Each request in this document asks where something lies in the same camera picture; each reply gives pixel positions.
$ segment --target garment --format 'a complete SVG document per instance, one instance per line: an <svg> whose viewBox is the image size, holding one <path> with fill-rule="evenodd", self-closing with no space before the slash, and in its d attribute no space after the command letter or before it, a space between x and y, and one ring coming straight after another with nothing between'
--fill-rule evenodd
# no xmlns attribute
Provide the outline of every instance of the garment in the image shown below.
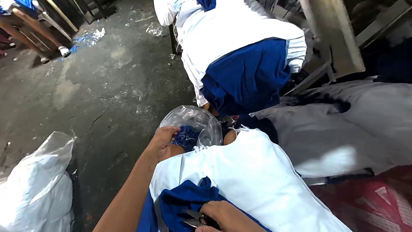
<svg viewBox="0 0 412 232"><path fill-rule="evenodd" d="M249 114L279 103L279 90L290 78L286 41L260 41L212 63L200 91L220 116Z"/></svg>
<svg viewBox="0 0 412 232"><path fill-rule="evenodd" d="M183 210L191 209L199 212L204 203L209 201L228 201L219 194L219 189L211 186L211 180L208 177L202 178L199 185L195 185L190 180L186 180L174 189L165 189L159 195L159 204L162 212L162 219L167 224L170 232L192 232L193 227L184 223L183 219L188 219ZM249 214L245 213L264 230L271 232L260 224Z"/></svg>
<svg viewBox="0 0 412 232"><path fill-rule="evenodd" d="M262 132L267 134L267 136L269 136L269 139L270 141L272 141L272 143L279 144L278 132L273 123L269 119L258 119L256 116L250 117L249 115L240 115L233 127L235 129L240 129L244 126L249 129L257 128L261 130Z"/></svg>
<svg viewBox="0 0 412 232"><path fill-rule="evenodd" d="M147 191L145 204L143 205L142 214L140 214L136 232L157 232L155 205L153 204L149 190Z"/></svg>
<svg viewBox="0 0 412 232"><path fill-rule="evenodd" d="M279 145L304 178L374 174L412 164L412 85L357 80L307 90L301 95L346 102L274 106L250 114L275 125Z"/></svg>
<svg viewBox="0 0 412 232"><path fill-rule="evenodd" d="M21 8L30 16L37 18L37 14L31 0L1 0L0 15L11 15L10 9L12 6Z"/></svg>
<svg viewBox="0 0 412 232"><path fill-rule="evenodd" d="M262 131L243 129L229 145L158 163L149 186L155 207L164 189L186 180L198 183L206 176L223 197L271 231L350 231L312 194L286 153Z"/></svg>
<svg viewBox="0 0 412 232"><path fill-rule="evenodd" d="M216 0L216 7L209 11L196 0L154 0L154 8L163 26L172 24L176 17L181 59L194 85L198 106L208 102L200 89L209 65L247 45L268 38L283 39L290 72L299 72L302 67L307 48L304 32L264 14L255 0Z"/></svg>
<svg viewBox="0 0 412 232"><path fill-rule="evenodd" d="M203 8L203 10L209 11L216 7L216 0L196 0Z"/></svg>

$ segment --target blue fabric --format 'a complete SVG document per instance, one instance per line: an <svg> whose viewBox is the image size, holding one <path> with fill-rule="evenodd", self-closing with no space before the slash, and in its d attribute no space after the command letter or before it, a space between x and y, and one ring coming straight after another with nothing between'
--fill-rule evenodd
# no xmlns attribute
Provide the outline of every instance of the blue fabric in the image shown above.
<svg viewBox="0 0 412 232"><path fill-rule="evenodd" d="M199 135L199 130L194 129L189 125L183 125L180 126L180 131L178 131L175 136L175 140L172 141L172 144L180 145L183 147L185 152L191 152L193 151L193 147L197 145Z"/></svg>
<svg viewBox="0 0 412 232"><path fill-rule="evenodd" d="M200 91L220 116L257 112L279 104L290 78L286 41L263 40L221 57L202 78Z"/></svg>
<svg viewBox="0 0 412 232"><path fill-rule="evenodd" d="M216 0L196 0L196 1L202 6L205 12L216 8Z"/></svg>
<svg viewBox="0 0 412 232"><path fill-rule="evenodd" d="M157 216L150 191L147 191L136 232L157 232Z"/></svg>
<svg viewBox="0 0 412 232"><path fill-rule="evenodd" d="M14 0L15 2L17 2L19 5L25 6L29 9L35 10L33 3L31 2L31 0Z"/></svg>
<svg viewBox="0 0 412 232"><path fill-rule="evenodd" d="M181 185L172 190L163 190L159 195L160 210L162 218L169 228L169 232L193 232L194 228L183 222L184 219L192 218L182 213L185 209L191 209L199 212L204 203L209 201L227 201L219 194L219 189L211 187L211 180L205 177L201 180L199 186L190 180L186 180ZM259 224L263 229L270 232L269 229L262 226L259 221L249 214L249 218Z"/></svg>

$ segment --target plastic wrapper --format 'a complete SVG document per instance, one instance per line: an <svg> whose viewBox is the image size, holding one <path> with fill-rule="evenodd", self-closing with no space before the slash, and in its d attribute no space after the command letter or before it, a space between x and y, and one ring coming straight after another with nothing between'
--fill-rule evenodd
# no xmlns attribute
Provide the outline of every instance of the plastic wrapper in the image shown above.
<svg viewBox="0 0 412 232"><path fill-rule="evenodd" d="M152 22L146 32L152 36L166 36L168 35L168 30L165 27L162 27L158 22Z"/></svg>
<svg viewBox="0 0 412 232"><path fill-rule="evenodd" d="M159 127L178 126L191 127L200 132L196 145L222 145L222 127L219 121L208 111L195 106L179 106L164 117Z"/></svg>
<svg viewBox="0 0 412 232"><path fill-rule="evenodd" d="M74 138L53 132L0 185L0 232L70 232Z"/></svg>

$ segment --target debris on floor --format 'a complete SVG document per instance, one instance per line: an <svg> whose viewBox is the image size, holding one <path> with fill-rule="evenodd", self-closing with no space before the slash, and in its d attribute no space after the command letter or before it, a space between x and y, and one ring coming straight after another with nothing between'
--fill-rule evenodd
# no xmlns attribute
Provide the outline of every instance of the debris on floor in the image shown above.
<svg viewBox="0 0 412 232"><path fill-rule="evenodd" d="M152 36L166 36L167 33L164 32L165 30L158 22L152 22L149 27L146 29L146 32Z"/></svg>
<svg viewBox="0 0 412 232"><path fill-rule="evenodd" d="M101 29L101 31L99 31L98 29L96 29L96 30L95 30L93 33L91 33L91 34L89 34L88 32L86 32L86 34L83 34L83 36L74 38L74 41L75 41L76 43L84 43L84 44L86 44L86 45L88 45L88 46L90 47L90 46L96 45L97 42L99 42L105 34L106 34L106 31L105 31L105 29L104 29L104 27L103 27L103 28Z"/></svg>

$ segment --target person's leg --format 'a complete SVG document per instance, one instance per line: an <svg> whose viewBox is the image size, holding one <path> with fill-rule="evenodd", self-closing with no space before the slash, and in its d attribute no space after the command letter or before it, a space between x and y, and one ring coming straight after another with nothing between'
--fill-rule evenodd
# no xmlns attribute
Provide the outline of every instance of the person's leg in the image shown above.
<svg viewBox="0 0 412 232"><path fill-rule="evenodd" d="M185 153L185 150L183 149L183 147L176 145L176 144L170 144L168 145L169 149L167 150L167 156L166 157L172 157L172 156L177 156L180 154Z"/></svg>
<svg viewBox="0 0 412 232"><path fill-rule="evenodd" d="M229 131L226 135L225 138L223 139L223 145L229 145L233 143L236 140L236 131L231 130Z"/></svg>
<svg viewBox="0 0 412 232"><path fill-rule="evenodd" d="M30 25L34 30L36 30L38 33L42 34L44 37L46 37L48 40L50 40L52 43L56 45L56 47L59 48L59 51L62 56L67 57L70 55L70 50L66 47L64 47L46 28L44 28L39 21L35 20L34 18L30 17L23 11L21 11L18 8L13 8L12 12L14 15L17 17L21 18L23 21L25 21L28 25Z"/></svg>
<svg viewBox="0 0 412 232"><path fill-rule="evenodd" d="M14 28L8 21L4 20L3 17L0 17L0 27L3 28L8 34L14 38L20 40L27 47L35 50L40 56L44 57L43 51L40 50L36 45L34 45L30 40L28 40L19 30Z"/></svg>

